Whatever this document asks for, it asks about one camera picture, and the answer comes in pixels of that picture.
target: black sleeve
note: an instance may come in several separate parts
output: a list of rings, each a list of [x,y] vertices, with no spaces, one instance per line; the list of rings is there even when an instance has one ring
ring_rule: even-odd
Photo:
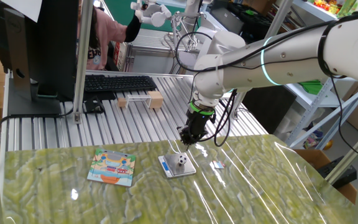
[[[135,40],[141,25],[142,24],[139,22],[139,19],[134,15],[132,21],[127,26],[125,42],[132,42]]]

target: children's book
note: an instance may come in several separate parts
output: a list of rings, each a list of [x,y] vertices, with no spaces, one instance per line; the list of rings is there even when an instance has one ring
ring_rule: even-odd
[[[134,155],[97,149],[88,173],[88,180],[130,187],[135,159]]]

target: white ball with black spots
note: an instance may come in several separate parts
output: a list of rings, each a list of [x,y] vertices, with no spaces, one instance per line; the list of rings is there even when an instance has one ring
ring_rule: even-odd
[[[178,157],[178,163],[180,164],[180,165],[184,165],[186,162],[187,162],[187,157],[186,156],[179,156]]]

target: wooden block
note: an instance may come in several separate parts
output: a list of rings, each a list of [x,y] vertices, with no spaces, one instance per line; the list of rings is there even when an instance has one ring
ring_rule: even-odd
[[[159,91],[149,91],[148,94],[152,97],[149,108],[161,108],[164,98]]]
[[[125,100],[125,98],[118,98],[117,105],[119,107],[125,107],[127,105],[127,100]]]

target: marble surface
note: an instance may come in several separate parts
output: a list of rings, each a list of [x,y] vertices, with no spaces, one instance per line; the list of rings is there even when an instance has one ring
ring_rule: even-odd
[[[86,179],[96,146],[7,152],[5,223],[352,223],[353,204],[275,136],[191,146],[197,173],[170,180],[157,158],[179,141],[101,147],[137,156],[132,187]]]

